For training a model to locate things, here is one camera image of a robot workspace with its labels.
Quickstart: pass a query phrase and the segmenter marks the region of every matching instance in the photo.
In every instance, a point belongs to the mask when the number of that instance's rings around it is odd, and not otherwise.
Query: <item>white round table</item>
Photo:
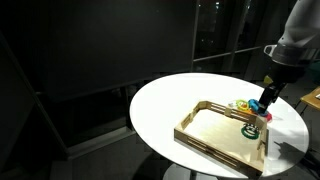
[[[247,178],[193,148],[174,140],[174,127],[201,100],[221,105],[236,99],[259,100],[263,88],[249,82],[207,73],[166,76],[150,82],[134,96],[130,117],[138,135],[174,163],[203,174]],[[270,105],[269,141],[262,177],[282,173],[298,163],[309,146],[309,133],[300,115],[278,98]]]

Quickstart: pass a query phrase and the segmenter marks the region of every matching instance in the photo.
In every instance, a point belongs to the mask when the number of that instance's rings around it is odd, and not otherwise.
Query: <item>red object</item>
[[[268,112],[268,115],[266,118],[267,118],[267,121],[269,122],[272,119],[272,115]]]

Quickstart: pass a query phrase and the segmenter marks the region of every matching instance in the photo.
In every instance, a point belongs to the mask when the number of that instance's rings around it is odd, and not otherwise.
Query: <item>wooden tray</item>
[[[244,123],[260,129],[258,139],[242,135]],[[174,137],[249,177],[263,172],[267,121],[260,116],[201,101],[174,128]]]

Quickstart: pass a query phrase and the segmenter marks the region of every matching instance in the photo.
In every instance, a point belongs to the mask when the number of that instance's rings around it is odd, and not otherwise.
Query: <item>table pedestal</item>
[[[218,180],[216,177],[190,171],[184,167],[172,164],[163,176],[163,180]]]

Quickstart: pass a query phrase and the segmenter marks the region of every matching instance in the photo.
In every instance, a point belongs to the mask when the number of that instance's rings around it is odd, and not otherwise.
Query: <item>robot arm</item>
[[[268,76],[272,79],[259,100],[264,114],[287,83],[295,83],[305,73],[320,49],[320,0],[298,0],[277,45],[266,46],[272,59]]]

